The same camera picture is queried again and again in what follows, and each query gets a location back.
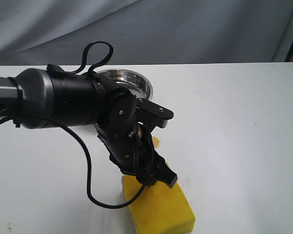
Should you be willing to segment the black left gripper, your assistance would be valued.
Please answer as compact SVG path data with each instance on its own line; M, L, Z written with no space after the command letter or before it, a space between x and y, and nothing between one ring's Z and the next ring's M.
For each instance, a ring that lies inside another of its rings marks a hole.
M96 122L98 138L109 152L109 159L122 174L137 180L157 180L173 188L177 174L155 151L151 132L161 127L161 118L124 115L100 116Z

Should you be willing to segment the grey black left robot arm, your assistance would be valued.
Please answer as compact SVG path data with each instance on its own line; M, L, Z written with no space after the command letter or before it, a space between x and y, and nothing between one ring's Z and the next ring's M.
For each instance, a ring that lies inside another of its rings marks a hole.
M103 75L73 75L58 66L29 68L11 78L0 77L0 117L25 116L28 129L92 125L110 160L126 175L148 185L160 181L173 187L178 177L151 145L150 133L164 128L173 112Z

